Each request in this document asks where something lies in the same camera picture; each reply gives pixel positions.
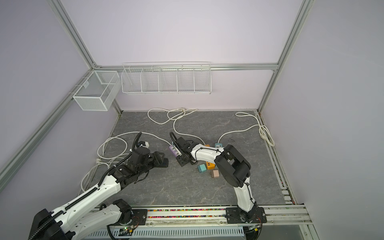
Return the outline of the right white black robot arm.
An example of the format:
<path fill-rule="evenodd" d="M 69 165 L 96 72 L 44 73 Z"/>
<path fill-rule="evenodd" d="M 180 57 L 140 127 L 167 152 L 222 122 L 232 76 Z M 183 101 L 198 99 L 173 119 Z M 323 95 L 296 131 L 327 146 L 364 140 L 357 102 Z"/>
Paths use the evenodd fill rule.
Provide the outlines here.
<path fill-rule="evenodd" d="M 176 138 L 170 132 L 173 146 L 179 155 L 176 157 L 183 167 L 200 161 L 214 164 L 221 176 L 231 185 L 237 197 L 237 207 L 226 208 L 229 224 L 264 224 L 267 222 L 265 210 L 257 205 L 250 187 L 251 165 L 232 145 L 226 147 L 208 147 L 184 138 Z"/>

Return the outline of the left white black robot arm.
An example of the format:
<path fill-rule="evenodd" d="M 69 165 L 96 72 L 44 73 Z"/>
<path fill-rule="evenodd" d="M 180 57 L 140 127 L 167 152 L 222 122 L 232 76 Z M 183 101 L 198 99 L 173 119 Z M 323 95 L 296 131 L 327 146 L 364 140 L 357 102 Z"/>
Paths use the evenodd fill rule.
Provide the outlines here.
<path fill-rule="evenodd" d="M 129 224 L 134 214 L 124 200 L 117 200 L 106 208 L 91 214 L 104 200 L 130 184 L 141 181 L 153 168 L 168 166 L 162 152 L 151 152 L 138 133 L 130 153 L 109 168 L 99 182 L 72 201 L 52 210 L 38 212 L 32 223 L 30 240 L 81 240 L 100 228 L 115 223 Z"/>

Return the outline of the green plug from teal strip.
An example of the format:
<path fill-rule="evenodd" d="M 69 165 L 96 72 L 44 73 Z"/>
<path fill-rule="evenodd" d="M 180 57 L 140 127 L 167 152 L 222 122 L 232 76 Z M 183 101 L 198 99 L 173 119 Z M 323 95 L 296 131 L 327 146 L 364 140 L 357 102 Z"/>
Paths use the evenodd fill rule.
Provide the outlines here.
<path fill-rule="evenodd" d="M 204 164 L 198 165 L 198 171 L 199 173 L 204 173 L 207 171 L 207 167 Z"/>

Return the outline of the orange power strip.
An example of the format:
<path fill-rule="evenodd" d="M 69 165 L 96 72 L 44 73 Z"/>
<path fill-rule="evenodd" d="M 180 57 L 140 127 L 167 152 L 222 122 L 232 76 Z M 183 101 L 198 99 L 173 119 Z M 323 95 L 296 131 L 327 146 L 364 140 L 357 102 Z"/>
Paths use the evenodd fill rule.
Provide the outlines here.
<path fill-rule="evenodd" d="M 207 170 L 214 170 L 215 167 L 216 167 L 215 164 L 210 163 L 210 162 L 206 162 L 206 168 L 207 168 Z"/>

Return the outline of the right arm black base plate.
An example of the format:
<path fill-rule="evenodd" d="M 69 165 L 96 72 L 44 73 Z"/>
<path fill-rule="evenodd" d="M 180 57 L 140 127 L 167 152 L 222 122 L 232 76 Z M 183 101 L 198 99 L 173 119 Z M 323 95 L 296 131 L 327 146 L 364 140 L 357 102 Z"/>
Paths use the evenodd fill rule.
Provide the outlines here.
<path fill-rule="evenodd" d="M 249 212 L 239 207 L 226 208 L 225 217 L 228 224 L 264 224 L 267 222 L 265 210 L 259 206 L 254 206 Z"/>

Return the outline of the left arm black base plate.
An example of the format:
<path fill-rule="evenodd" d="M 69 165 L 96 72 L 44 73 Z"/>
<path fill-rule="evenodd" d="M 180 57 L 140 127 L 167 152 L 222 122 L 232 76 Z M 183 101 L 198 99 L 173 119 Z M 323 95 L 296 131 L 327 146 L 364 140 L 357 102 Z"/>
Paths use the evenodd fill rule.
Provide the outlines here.
<path fill-rule="evenodd" d="M 133 209 L 121 213 L 118 221 L 111 224 L 111 226 L 143 226 L 146 224 L 148 215 L 147 209 Z"/>

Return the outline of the purple power strip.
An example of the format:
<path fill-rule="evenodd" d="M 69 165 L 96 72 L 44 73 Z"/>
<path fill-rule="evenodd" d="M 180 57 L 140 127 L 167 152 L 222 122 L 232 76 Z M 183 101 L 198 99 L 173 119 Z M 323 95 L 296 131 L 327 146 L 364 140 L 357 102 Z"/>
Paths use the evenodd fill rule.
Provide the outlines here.
<path fill-rule="evenodd" d="M 169 149 L 170 149 L 171 153 L 175 156 L 175 158 L 177 158 L 178 156 L 181 155 L 181 153 L 179 152 L 179 150 L 175 146 L 169 146 Z"/>

